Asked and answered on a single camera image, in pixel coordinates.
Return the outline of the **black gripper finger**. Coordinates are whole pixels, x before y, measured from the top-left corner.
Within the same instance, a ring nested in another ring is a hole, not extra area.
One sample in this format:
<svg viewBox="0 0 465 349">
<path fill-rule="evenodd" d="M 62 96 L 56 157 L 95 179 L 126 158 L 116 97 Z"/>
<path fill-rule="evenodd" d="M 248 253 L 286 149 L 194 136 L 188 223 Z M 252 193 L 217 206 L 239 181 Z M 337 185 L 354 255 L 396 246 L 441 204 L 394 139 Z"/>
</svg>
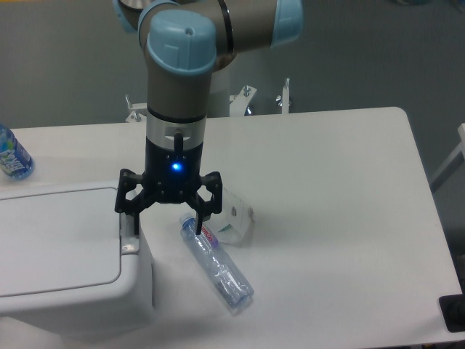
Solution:
<svg viewBox="0 0 465 349">
<path fill-rule="evenodd" d="M 138 185 L 142 186 L 142 190 L 134 198 L 128 199 L 126 195 Z M 158 184 L 151 182 L 145 174 L 136 174 L 129 169 L 120 170 L 115 211 L 133 219 L 136 236 L 140 234 L 140 213 L 155 203 L 157 192 Z"/>
<path fill-rule="evenodd" d="M 210 199 L 205 201 L 198 190 L 204 187 L 210 194 Z M 211 172 L 205 176 L 198 176 L 193 186 L 188 188 L 187 204 L 196 213 L 195 234 L 200 235 L 203 222 L 210 219 L 212 214 L 222 212 L 222 178 L 219 172 Z"/>
</svg>

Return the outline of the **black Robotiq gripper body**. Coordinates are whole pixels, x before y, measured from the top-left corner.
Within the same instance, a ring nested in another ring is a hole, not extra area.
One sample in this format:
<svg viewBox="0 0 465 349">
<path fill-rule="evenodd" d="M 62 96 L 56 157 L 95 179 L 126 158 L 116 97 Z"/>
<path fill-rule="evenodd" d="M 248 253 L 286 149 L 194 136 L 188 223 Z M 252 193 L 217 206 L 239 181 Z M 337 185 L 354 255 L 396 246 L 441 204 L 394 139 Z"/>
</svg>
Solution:
<svg viewBox="0 0 465 349">
<path fill-rule="evenodd" d="M 175 153 L 155 145 L 145 144 L 145 171 L 142 187 L 147 196 L 155 196 L 162 204 L 181 204 L 188 194 L 200 187 L 200 168 L 203 143 Z"/>
</svg>

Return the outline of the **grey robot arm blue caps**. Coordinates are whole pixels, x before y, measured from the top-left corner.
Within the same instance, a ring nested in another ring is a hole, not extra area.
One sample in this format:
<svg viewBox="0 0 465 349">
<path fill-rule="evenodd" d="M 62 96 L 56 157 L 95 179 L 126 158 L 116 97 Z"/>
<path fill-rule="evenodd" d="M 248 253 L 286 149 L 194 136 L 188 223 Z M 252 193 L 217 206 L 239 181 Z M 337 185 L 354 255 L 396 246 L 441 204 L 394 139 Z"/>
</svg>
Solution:
<svg viewBox="0 0 465 349">
<path fill-rule="evenodd" d="M 211 77 L 241 52 L 296 40 L 300 1 L 114 1 L 147 66 L 145 169 L 120 172 L 115 210 L 140 231 L 155 203 L 186 203 L 201 225 L 222 211 L 220 173 L 201 175 Z"/>
</svg>

